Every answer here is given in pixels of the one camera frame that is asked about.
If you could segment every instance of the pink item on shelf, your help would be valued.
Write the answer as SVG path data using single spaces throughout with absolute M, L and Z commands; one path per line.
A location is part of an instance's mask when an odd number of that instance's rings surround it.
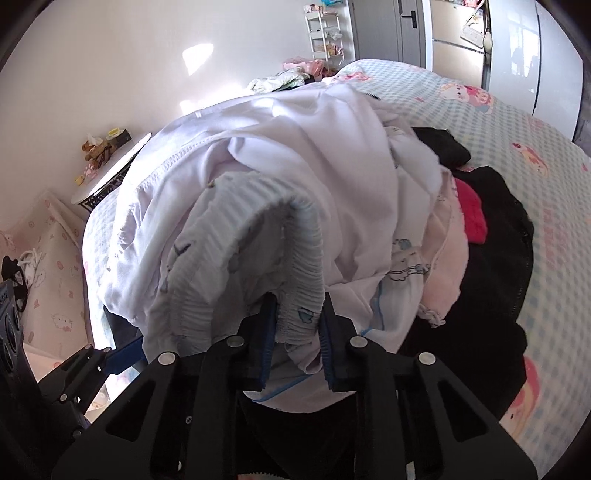
M 464 226 L 466 236 L 471 244 L 482 245 L 486 242 L 488 227 L 484 213 L 482 213 L 482 201 L 478 194 L 465 181 L 456 179 L 457 197 L 464 213 Z

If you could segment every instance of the door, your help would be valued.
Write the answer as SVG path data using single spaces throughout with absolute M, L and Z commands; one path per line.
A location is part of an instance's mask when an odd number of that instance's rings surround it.
M 402 61 L 421 66 L 421 39 L 417 0 L 398 0 L 402 34 Z
M 353 0 L 358 59 L 402 60 L 397 0 Z

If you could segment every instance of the white wall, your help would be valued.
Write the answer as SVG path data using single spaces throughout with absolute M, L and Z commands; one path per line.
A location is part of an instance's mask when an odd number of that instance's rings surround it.
M 63 201 L 86 134 L 156 132 L 310 56 L 306 0 L 55 0 L 0 72 L 0 228 L 44 188 Z M 183 51 L 212 44 L 189 76 Z

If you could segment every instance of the metal screw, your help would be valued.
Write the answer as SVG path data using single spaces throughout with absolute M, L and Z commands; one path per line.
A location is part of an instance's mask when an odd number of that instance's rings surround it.
M 367 338 L 357 336 L 349 340 L 349 343 L 351 344 L 351 346 L 354 346 L 355 348 L 363 348 L 368 345 L 368 340 Z
M 177 359 L 174 353 L 172 352 L 164 352 L 161 353 L 158 357 L 158 363 L 160 365 L 172 365 L 174 361 Z
M 430 352 L 423 352 L 418 356 L 418 361 L 423 365 L 432 365 L 435 363 L 435 355 Z
M 228 340 L 226 340 L 228 347 L 230 348 L 238 348 L 239 346 L 244 345 L 244 338 L 240 335 L 232 335 Z

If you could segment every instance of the bed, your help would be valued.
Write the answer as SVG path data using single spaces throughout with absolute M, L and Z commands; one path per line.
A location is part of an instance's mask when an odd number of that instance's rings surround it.
M 531 115 L 415 66 L 360 60 L 330 82 L 347 82 L 396 104 L 414 127 L 448 129 L 472 154 L 464 168 L 493 167 L 529 213 L 535 225 L 534 271 L 519 316 L 528 338 L 528 379 L 501 423 L 542 477 L 591 410 L 591 323 L 585 315 L 591 309 L 589 158 Z M 106 265 L 116 195 L 94 210 L 83 244 L 97 346 L 113 346 L 96 289 Z M 130 380 L 129 375 L 118 379 L 119 388 Z

